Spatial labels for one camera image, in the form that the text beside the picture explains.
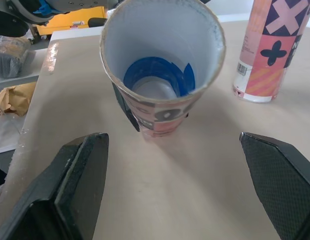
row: pink cross pattern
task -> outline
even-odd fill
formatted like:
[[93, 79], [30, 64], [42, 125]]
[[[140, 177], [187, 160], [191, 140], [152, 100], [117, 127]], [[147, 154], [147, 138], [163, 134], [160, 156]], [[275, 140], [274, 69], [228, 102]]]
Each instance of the pink cross pattern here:
[[299, 13], [301, 13], [302, 10], [308, 7], [308, 1], [301, 0], [295, 6], [290, 8], [285, 0], [278, 0], [273, 4], [273, 6], [279, 15], [279, 18], [266, 26], [268, 32], [270, 34], [273, 34], [282, 26], [286, 26], [289, 33], [293, 34], [299, 28], [298, 22], [295, 17]]

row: blue painter's tape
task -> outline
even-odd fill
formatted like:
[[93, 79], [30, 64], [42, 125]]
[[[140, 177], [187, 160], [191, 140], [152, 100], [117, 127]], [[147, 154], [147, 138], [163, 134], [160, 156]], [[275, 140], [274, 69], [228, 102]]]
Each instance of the blue painter's tape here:
[[127, 70], [124, 84], [130, 90], [145, 77], [158, 77], [170, 83], [176, 96], [183, 97], [195, 89], [195, 76], [190, 64], [182, 72], [175, 64], [160, 57], [150, 56], [134, 62]]

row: orange striped pattern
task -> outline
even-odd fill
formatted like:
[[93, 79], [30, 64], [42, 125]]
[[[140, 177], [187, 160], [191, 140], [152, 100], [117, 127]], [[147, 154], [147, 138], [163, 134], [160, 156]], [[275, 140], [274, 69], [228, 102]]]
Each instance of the orange striped pattern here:
[[255, 0], [250, 14], [247, 31], [262, 34], [272, 0]]
[[283, 78], [283, 72], [284, 69], [276, 71], [271, 71], [268, 68], [253, 70], [245, 93], [259, 97], [272, 96]]

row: black cross symbol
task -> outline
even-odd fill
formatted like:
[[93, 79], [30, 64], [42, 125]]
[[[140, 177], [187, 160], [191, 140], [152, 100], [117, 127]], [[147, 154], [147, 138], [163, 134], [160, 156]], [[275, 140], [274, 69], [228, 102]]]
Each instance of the black cross symbol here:
[[269, 66], [275, 64], [277, 58], [283, 58], [287, 54], [287, 51], [280, 50], [280, 48], [281, 48], [281, 41], [276, 41], [273, 45], [273, 49], [271, 50], [265, 49], [260, 52], [262, 56], [269, 58], [268, 59]]

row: paper cup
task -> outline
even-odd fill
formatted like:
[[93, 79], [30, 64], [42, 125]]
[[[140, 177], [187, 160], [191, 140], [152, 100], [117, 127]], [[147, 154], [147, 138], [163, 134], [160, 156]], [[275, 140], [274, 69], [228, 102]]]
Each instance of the paper cup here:
[[[142, 132], [152, 137], [177, 128], [218, 76], [226, 52], [217, 17], [199, 0], [126, 0], [106, 22], [100, 45], [108, 76]], [[127, 70], [148, 57], [162, 58], [180, 70], [190, 65], [195, 89], [177, 97], [157, 77], [146, 77], [138, 89], [129, 89], [123, 83]]]

